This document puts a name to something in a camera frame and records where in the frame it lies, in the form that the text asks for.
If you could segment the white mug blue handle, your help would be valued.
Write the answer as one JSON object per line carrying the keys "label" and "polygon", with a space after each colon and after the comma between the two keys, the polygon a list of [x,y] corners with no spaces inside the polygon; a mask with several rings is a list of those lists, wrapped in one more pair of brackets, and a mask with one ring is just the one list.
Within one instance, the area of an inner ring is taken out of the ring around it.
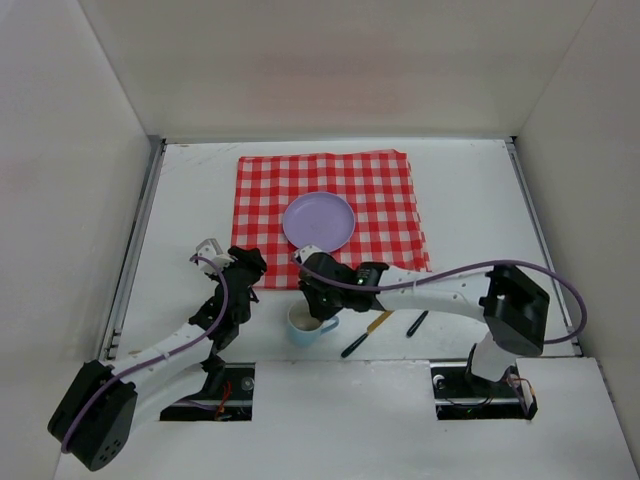
{"label": "white mug blue handle", "polygon": [[298,347],[308,347],[323,335],[335,330],[340,324],[338,317],[320,321],[311,316],[308,304],[300,300],[291,305],[287,313],[287,335]]}

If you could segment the red white checkered cloth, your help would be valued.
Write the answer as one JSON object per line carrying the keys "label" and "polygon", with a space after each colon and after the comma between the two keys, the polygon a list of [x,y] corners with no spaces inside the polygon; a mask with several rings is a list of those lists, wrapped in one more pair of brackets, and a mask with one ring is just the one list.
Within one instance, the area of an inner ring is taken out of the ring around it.
{"label": "red white checkered cloth", "polygon": [[296,288],[294,247],[285,237],[283,216],[295,199],[316,191],[339,196],[355,214],[353,235],[334,255],[339,262],[356,266],[377,261],[428,270],[429,255],[406,153],[242,157],[237,166],[231,242],[260,250],[268,266],[260,288]]}

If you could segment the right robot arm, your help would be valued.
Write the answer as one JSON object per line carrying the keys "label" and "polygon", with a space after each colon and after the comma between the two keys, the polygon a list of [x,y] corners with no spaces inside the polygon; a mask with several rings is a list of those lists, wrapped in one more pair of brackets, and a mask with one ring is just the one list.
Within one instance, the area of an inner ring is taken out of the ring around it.
{"label": "right robot arm", "polygon": [[328,320],[354,312],[420,310],[446,313],[483,323],[484,339],[472,347],[467,371],[489,382],[501,381],[521,357],[544,350],[548,293],[517,266],[471,266],[453,274],[428,274],[381,262],[356,268],[307,246],[293,254],[299,289],[310,314]]}

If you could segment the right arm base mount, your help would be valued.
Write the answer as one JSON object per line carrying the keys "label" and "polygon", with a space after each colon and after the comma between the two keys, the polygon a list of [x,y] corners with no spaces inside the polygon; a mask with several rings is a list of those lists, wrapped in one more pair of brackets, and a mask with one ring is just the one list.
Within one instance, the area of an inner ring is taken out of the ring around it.
{"label": "right arm base mount", "polygon": [[430,371],[439,420],[531,421],[538,413],[533,386],[516,366],[497,382],[472,376],[461,362],[434,363]]}

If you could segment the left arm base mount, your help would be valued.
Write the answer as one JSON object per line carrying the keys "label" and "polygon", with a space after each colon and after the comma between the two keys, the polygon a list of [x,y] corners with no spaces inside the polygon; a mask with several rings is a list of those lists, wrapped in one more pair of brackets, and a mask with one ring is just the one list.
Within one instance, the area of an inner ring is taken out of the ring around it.
{"label": "left arm base mount", "polygon": [[215,360],[204,386],[165,408],[163,422],[248,422],[253,416],[255,363]]}

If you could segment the lilac plastic plate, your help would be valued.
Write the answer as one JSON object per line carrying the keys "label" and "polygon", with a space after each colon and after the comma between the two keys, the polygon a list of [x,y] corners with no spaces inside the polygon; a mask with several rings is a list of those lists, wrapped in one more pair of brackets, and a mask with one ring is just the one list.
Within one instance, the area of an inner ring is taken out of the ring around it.
{"label": "lilac plastic plate", "polygon": [[308,245],[331,253],[351,239],[356,217],[349,203],[329,192],[299,196],[286,208],[282,219],[286,239],[296,248]]}

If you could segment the gold knife dark handle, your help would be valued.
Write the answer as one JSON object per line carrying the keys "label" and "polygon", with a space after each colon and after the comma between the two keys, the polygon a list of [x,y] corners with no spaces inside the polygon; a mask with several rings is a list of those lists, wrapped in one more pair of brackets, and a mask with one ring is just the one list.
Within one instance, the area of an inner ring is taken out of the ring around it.
{"label": "gold knife dark handle", "polygon": [[347,346],[340,354],[342,359],[348,358],[375,330],[382,325],[391,315],[392,311],[384,311],[372,323],[370,323],[365,332],[360,335],[354,342]]}

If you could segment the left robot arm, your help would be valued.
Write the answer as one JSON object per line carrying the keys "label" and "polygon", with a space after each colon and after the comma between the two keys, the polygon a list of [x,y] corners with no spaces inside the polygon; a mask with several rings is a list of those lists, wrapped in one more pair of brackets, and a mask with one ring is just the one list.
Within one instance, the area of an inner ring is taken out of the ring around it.
{"label": "left robot arm", "polygon": [[82,365],[48,422],[64,454],[98,471],[124,448],[147,419],[194,394],[223,386],[220,353],[251,318],[254,287],[267,271],[257,248],[232,246],[224,254],[192,257],[217,286],[213,295],[177,331],[151,347],[113,363]]}

